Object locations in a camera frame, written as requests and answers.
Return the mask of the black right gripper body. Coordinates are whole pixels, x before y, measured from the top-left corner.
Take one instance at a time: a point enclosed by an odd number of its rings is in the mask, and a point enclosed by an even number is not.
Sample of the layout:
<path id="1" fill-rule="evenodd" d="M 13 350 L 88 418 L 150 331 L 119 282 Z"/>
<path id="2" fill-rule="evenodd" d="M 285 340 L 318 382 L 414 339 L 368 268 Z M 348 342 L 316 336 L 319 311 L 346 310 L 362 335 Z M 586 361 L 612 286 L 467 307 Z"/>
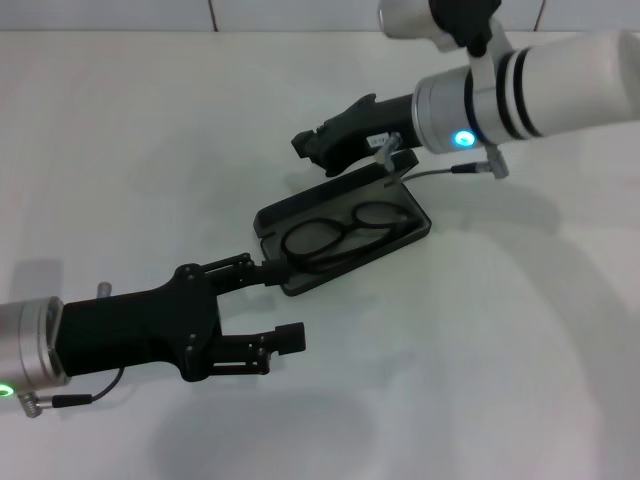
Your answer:
<path id="1" fill-rule="evenodd" d="M 326 175 L 338 176 L 355 162 L 372 156 L 379 149 L 369 143 L 372 136 L 398 133 L 400 149 L 417 148 L 412 99 L 409 94 L 377 102 L 375 94 L 368 94 L 327 120 L 319 128 L 319 166 Z"/>

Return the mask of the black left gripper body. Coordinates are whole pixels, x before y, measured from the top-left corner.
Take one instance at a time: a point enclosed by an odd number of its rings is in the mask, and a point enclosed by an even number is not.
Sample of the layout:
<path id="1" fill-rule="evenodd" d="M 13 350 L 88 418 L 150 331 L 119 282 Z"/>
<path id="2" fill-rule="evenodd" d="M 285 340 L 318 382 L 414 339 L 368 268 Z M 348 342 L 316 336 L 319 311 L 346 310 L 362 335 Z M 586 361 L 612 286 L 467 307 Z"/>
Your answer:
<path id="1" fill-rule="evenodd" d="M 213 287 L 188 264 L 155 289 L 65 304 L 55 351 L 70 377 L 164 362 L 199 382 L 212 375 L 208 349 L 220 333 Z"/>

